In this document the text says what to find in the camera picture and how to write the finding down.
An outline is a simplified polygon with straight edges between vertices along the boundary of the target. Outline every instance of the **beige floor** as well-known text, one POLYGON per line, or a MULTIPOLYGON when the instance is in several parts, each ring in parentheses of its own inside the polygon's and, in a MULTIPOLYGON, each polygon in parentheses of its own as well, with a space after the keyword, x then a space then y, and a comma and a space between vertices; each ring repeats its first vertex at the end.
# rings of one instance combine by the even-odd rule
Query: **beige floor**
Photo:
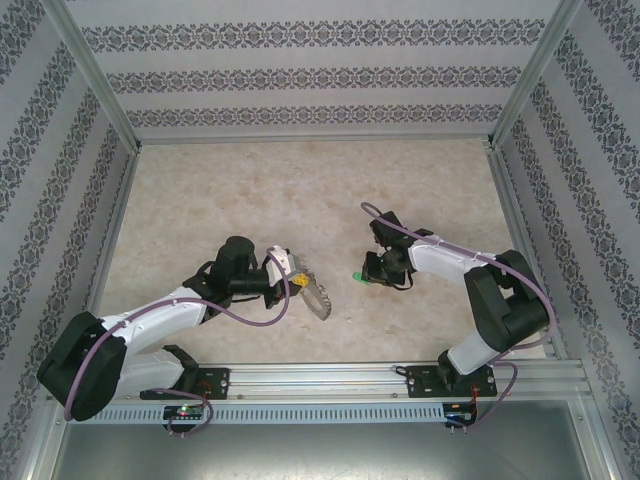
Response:
MULTIPOLYGON (((260 261, 275 243, 300 255, 332 316, 322 322, 295 298, 272 327, 219 316, 165 343, 200 363, 433 360, 472 328, 466 293, 420 275, 409 292, 354 281, 375 247, 363 200, 474 249, 511 247, 479 140, 146 146, 100 314, 166 295, 243 235, 260 261)), ((255 320, 277 312, 261 301, 233 309, 255 320)))

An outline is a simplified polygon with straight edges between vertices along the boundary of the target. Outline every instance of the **patterned wallpaper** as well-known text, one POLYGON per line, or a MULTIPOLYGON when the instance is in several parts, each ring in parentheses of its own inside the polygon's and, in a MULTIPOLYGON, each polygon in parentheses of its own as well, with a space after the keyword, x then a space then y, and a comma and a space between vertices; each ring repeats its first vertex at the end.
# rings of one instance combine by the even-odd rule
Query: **patterned wallpaper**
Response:
POLYGON ((502 145, 623 478, 640 477, 639 18, 629 1, 583 3, 502 145))
POLYGON ((130 156, 40 4, 0 6, 0 478, 28 451, 40 361, 88 302, 130 156))
POLYGON ((147 140, 490 133, 557 0, 68 5, 147 140))

